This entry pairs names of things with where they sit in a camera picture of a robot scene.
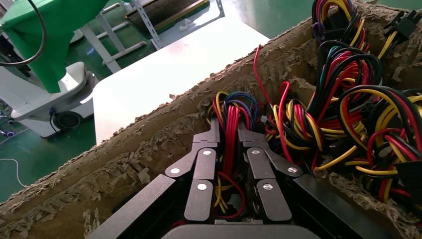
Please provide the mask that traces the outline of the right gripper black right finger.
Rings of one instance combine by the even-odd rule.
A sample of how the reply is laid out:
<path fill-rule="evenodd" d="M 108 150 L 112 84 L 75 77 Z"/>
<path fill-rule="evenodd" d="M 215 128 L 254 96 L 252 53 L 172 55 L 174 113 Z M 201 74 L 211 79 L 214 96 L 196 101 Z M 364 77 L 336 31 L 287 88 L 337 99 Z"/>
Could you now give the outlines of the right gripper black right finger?
<path fill-rule="evenodd" d="M 279 181 L 302 176 L 302 169 L 272 151 L 265 135 L 248 130 L 243 122 L 237 127 L 237 136 L 242 185 L 253 218 L 289 222 L 292 213 Z"/>

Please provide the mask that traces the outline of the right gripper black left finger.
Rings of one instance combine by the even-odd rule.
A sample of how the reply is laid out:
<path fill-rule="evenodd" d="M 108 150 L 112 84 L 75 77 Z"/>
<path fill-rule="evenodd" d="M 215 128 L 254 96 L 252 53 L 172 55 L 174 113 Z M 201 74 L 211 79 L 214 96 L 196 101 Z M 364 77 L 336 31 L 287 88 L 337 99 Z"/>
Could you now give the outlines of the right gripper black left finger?
<path fill-rule="evenodd" d="M 165 170 L 166 176 L 189 182 L 184 211 L 187 221 L 206 222 L 212 218 L 219 143 L 219 122 L 212 119 L 210 130 L 194 135 L 191 151 Z"/>

